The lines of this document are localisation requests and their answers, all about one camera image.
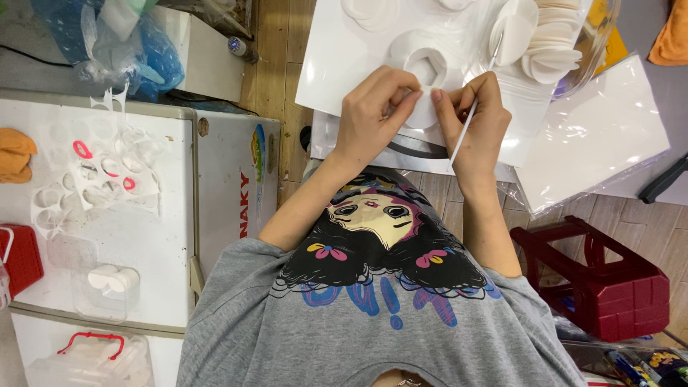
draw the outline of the wooden floor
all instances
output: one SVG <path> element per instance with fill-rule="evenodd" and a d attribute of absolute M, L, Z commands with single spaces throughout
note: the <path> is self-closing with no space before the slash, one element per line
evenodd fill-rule
<path fill-rule="evenodd" d="M 261 60 L 246 65 L 240 105 L 282 122 L 278 205 L 298 188 L 308 160 L 299 144 L 299 132 L 310 125 L 312 110 L 297 105 L 294 98 L 314 7 L 315 0 L 254 0 L 252 17 L 256 22 L 252 32 L 256 37 L 252 45 Z M 455 179 L 409 171 L 403 174 L 428 197 L 447 227 L 461 239 L 463 196 Z M 658 265 L 671 280 L 669 330 L 688 341 L 688 207 L 589 195 L 531 221 L 516 200 L 503 193 L 500 198 L 509 229 L 539 229 L 574 215 Z M 555 247 L 582 262 L 581 242 L 582 237 L 571 238 Z M 523 254 L 518 246 L 515 248 L 525 268 Z M 608 261 L 617 258 L 615 254 L 607 256 Z M 544 284 L 560 280 L 549 268 L 541 270 Z M 660 339 L 671 343 L 666 337 Z"/>

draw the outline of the gray t-shirt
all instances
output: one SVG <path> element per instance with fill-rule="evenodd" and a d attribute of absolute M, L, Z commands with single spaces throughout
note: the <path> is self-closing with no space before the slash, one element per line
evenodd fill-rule
<path fill-rule="evenodd" d="M 584 386 L 526 278 L 480 268 L 427 199 L 387 169 L 340 190 L 293 252 L 220 255 L 186 331 L 178 387 Z"/>

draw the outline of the white stick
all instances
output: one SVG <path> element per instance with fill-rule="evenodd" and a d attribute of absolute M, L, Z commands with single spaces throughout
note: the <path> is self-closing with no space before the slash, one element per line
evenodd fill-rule
<path fill-rule="evenodd" d="M 497 46 L 495 47 L 495 53 L 492 55 L 492 59 L 490 59 L 490 65 L 487 67 L 487 71 L 492 70 L 492 67 L 495 65 L 495 60 L 497 59 L 497 51 L 499 51 L 499 47 L 502 45 L 502 38 L 504 38 L 504 33 L 502 33 L 502 35 L 499 36 L 499 41 L 497 42 Z M 456 143 L 454 152 L 451 154 L 451 158 L 449 159 L 449 165 L 447 165 L 447 172 L 451 170 L 451 166 L 454 164 L 456 153 L 459 151 L 459 147 L 461 146 L 461 143 L 464 140 L 464 136 L 466 136 L 466 131 L 468 130 L 469 125 L 471 124 L 471 119 L 473 118 L 473 114 L 475 113 L 475 107 L 477 107 L 477 94 L 475 95 L 475 99 L 473 99 L 473 105 L 471 106 L 469 116 L 466 117 L 466 123 L 464 124 L 464 128 L 461 130 L 461 136 L 459 136 L 459 141 Z"/>

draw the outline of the orange towel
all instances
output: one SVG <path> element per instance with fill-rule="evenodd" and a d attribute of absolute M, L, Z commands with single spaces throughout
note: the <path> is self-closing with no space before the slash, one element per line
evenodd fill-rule
<path fill-rule="evenodd" d="M 31 168 L 27 164 L 30 155 L 37 153 L 31 138 L 9 127 L 0 127 L 0 182 L 21 184 L 31 180 Z"/>
<path fill-rule="evenodd" d="M 674 0 L 669 21 L 659 33 L 649 61 L 662 66 L 688 65 L 688 0 Z"/>

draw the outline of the person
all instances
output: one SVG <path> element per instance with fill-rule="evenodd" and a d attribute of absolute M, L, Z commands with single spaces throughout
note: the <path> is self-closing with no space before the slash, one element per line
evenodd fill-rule
<path fill-rule="evenodd" d="M 510 114 L 494 73 L 431 92 L 450 154 L 479 101 L 453 164 L 463 242 L 403 176 L 368 167 L 421 94 L 382 66 L 343 99 L 332 153 L 257 239 L 220 255 L 179 387 L 585 385 L 502 217 L 493 170 Z"/>

